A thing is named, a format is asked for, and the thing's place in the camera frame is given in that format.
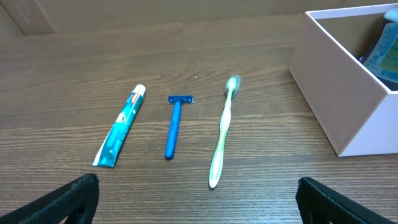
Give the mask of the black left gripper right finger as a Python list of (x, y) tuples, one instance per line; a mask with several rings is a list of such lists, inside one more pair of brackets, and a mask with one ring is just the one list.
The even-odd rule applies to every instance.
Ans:
[(311, 177), (298, 181), (295, 199), (304, 224), (394, 224)]

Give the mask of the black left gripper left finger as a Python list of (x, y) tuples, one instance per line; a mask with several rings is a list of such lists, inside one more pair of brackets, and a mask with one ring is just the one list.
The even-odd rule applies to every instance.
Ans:
[(99, 203), (99, 179), (87, 173), (1, 217), (1, 223), (91, 223)]

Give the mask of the teal toothpaste tube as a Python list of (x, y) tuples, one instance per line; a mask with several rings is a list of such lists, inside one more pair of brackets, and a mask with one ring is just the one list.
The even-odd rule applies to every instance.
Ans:
[(126, 136), (144, 100), (146, 88), (138, 84), (128, 96), (112, 128), (97, 152), (92, 166), (114, 167)]

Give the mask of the blue disposable razor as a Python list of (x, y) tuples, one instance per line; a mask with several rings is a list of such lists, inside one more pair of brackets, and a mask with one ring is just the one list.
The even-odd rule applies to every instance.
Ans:
[(171, 160), (174, 158), (175, 146), (177, 143), (178, 129), (183, 104), (194, 104), (193, 95), (169, 95), (167, 103), (174, 105), (172, 117), (170, 119), (169, 133), (165, 146), (165, 158)]

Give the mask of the green white toothbrush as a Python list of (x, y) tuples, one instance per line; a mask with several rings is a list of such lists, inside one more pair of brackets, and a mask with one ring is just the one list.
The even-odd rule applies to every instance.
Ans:
[(215, 189), (216, 186), (218, 185), (218, 182), (220, 181), (222, 168), (223, 168), (225, 139), (231, 122), (232, 100), (238, 94), (240, 84), (241, 84), (241, 76), (233, 75), (228, 79), (225, 86), (226, 101), (220, 119), (220, 134), (209, 172), (208, 183), (210, 189)]

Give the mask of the clear pump soap bottle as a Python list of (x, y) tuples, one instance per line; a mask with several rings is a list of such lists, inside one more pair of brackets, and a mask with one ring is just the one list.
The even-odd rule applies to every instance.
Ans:
[(391, 91), (397, 91), (397, 8), (384, 14), (382, 32), (359, 61)]

